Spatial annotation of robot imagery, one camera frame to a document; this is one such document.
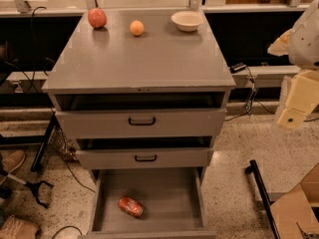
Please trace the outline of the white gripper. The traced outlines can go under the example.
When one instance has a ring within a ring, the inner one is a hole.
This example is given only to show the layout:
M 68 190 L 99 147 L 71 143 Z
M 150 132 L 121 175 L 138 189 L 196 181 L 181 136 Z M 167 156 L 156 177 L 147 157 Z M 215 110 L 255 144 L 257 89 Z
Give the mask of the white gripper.
M 319 0 L 314 0 L 295 22 L 267 49 L 267 53 L 281 57 L 301 70 L 293 78 L 285 77 L 281 85 L 275 125 L 295 130 L 319 105 Z

